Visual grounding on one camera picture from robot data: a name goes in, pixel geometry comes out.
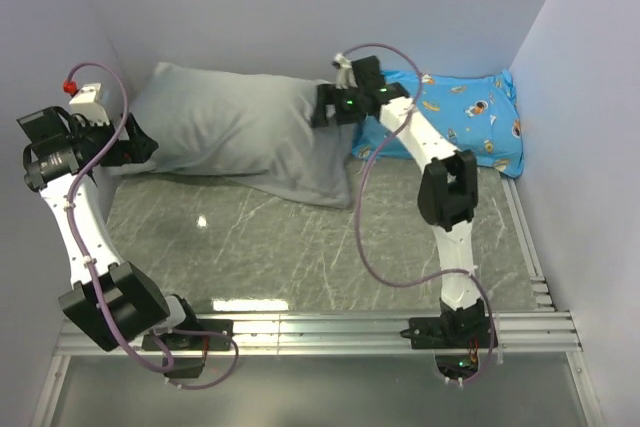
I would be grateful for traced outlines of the blue cartoon print pillow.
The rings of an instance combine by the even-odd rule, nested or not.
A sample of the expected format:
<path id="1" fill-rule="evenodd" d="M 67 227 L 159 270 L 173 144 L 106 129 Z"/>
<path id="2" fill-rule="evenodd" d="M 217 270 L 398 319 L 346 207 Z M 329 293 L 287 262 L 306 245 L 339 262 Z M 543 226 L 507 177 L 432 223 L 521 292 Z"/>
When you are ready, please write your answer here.
<path id="1" fill-rule="evenodd" d="M 480 78 L 455 78 L 425 74 L 418 79 L 410 71 L 385 70 L 389 83 L 401 84 L 413 94 L 422 87 L 408 127 L 384 148 L 381 157 L 409 159 L 402 143 L 424 118 L 452 145 L 470 150 L 477 164 L 517 178 L 524 171 L 524 148 L 517 91 L 511 73 Z"/>

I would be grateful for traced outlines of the grey pillowcase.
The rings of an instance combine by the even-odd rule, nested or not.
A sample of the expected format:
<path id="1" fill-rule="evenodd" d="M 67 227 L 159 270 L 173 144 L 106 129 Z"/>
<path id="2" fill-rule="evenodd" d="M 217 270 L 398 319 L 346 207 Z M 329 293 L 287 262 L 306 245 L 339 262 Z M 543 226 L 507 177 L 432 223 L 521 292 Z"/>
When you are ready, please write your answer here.
<path id="1" fill-rule="evenodd" d="M 314 128 L 317 80 L 208 71 L 160 62 L 131 104 L 158 148 L 113 176 L 227 177 L 294 202 L 348 209 L 354 128 Z"/>

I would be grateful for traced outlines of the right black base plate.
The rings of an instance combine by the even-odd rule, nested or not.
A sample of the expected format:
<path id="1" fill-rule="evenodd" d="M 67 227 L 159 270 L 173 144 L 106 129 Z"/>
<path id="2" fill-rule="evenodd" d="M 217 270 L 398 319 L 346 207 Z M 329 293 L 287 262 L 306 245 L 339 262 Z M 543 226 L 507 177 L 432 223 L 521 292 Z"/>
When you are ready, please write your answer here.
<path id="1" fill-rule="evenodd" d="M 498 339 L 491 333 L 487 317 L 460 320 L 453 314 L 439 317 L 412 317 L 400 336 L 410 341 L 413 350 L 467 349 L 497 347 Z"/>

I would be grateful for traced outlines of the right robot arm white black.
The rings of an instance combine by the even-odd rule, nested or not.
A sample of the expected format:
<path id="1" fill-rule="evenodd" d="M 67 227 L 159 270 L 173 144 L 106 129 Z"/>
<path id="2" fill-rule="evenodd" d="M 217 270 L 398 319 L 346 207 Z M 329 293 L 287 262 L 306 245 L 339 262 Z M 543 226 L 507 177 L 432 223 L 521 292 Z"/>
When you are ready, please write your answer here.
<path id="1" fill-rule="evenodd" d="M 475 282 L 472 221 L 478 205 L 477 161 L 447 140 L 419 111 L 418 97 L 389 83 L 377 57 L 334 57 L 336 80 L 316 91 L 313 127 L 355 124 L 374 117 L 399 140 L 421 172 L 417 206 L 432 228 L 440 262 L 441 314 L 431 341 L 466 346 L 486 328 L 485 305 Z"/>

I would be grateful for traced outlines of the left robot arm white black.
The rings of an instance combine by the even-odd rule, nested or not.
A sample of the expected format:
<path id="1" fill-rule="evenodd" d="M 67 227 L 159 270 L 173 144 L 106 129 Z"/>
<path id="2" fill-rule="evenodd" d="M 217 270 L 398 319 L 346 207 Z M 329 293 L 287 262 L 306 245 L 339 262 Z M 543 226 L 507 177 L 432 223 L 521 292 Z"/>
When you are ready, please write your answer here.
<path id="1" fill-rule="evenodd" d="M 92 168 L 143 162 L 157 148 L 133 117 L 127 139 L 111 123 L 90 122 L 52 106 L 17 121 L 29 143 L 23 151 L 24 180 L 56 219 L 70 263 L 71 289 L 59 299 L 65 316 L 105 351 L 157 332 L 179 349 L 195 346 L 201 324 L 188 302 L 165 296 L 140 269 L 125 261 L 110 239 Z"/>

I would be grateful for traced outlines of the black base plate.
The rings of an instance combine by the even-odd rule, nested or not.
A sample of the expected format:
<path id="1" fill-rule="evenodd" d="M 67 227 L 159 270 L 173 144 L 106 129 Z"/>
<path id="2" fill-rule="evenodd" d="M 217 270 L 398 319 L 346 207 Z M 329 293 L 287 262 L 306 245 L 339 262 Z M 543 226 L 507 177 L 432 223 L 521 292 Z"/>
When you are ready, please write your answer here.
<path id="1" fill-rule="evenodd" d="M 234 334 L 234 322 L 231 319 L 199 319 L 198 331 L 216 332 L 218 336 L 162 334 L 161 342 L 174 351 L 196 351 L 207 348 L 208 351 L 229 351 L 229 338 Z"/>
<path id="2" fill-rule="evenodd" d="M 410 341 L 413 350 L 467 349 L 497 347 L 498 339 L 491 333 L 487 317 L 460 320 L 453 314 L 439 317 L 412 317 L 400 336 Z"/>

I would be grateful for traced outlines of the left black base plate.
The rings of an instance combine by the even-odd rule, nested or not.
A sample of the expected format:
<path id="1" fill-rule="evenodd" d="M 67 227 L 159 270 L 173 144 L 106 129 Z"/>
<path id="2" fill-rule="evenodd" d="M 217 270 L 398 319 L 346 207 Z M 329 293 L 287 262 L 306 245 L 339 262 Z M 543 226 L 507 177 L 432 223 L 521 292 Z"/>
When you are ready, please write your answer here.
<path id="1" fill-rule="evenodd" d="M 196 351 L 207 348 L 208 351 L 229 351 L 229 338 L 234 334 L 234 322 L 231 319 L 199 319 L 198 331 L 216 332 L 218 336 L 162 334 L 161 342 L 174 351 Z"/>

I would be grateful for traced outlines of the aluminium mounting rail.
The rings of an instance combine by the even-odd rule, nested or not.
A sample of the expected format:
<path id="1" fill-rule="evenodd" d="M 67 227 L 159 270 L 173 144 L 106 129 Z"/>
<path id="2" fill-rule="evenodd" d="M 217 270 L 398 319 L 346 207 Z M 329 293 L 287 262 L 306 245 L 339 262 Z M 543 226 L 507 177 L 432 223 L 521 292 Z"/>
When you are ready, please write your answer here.
<path id="1" fill-rule="evenodd" d="M 204 314 L 201 321 L 228 319 L 242 355 L 402 355 L 418 353 L 401 336 L 417 312 L 329 313 L 239 312 Z M 580 352 L 567 312 L 511 312 L 497 315 L 499 353 Z"/>

